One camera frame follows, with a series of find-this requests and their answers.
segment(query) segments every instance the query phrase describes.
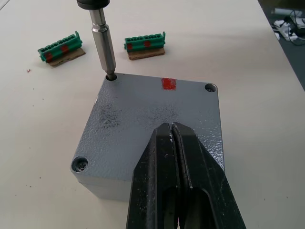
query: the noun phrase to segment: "green terminal block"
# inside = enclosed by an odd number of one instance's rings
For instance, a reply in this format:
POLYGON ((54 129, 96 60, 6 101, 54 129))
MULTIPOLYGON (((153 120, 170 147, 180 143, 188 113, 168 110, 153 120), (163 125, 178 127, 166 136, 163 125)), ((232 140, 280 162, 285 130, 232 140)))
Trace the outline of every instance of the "green terminal block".
POLYGON ((38 49, 40 58, 42 61, 50 63, 68 52, 72 52, 81 47, 82 41, 80 35, 75 31, 75 35, 72 34, 69 37, 65 37, 51 45, 47 45, 44 48, 38 49))
POLYGON ((165 44, 165 32, 163 34, 145 35, 141 37, 125 38, 124 48, 127 52, 141 51, 147 49, 163 48, 165 44))

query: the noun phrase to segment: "white table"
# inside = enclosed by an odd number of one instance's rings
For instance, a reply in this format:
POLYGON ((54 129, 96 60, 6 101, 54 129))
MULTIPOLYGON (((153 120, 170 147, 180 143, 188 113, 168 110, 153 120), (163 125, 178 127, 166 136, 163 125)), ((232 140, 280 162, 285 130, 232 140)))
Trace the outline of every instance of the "white table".
MULTIPOLYGON (((218 86, 226 175, 248 229, 304 226, 305 93, 256 0, 112 0, 117 72, 218 86), (129 61, 125 37, 166 31, 166 55, 129 61)), ((123 229, 128 203, 97 199, 70 163, 103 82, 75 0, 0 11, 3 229, 123 229), (72 34, 87 54, 57 68, 37 50, 72 34)))

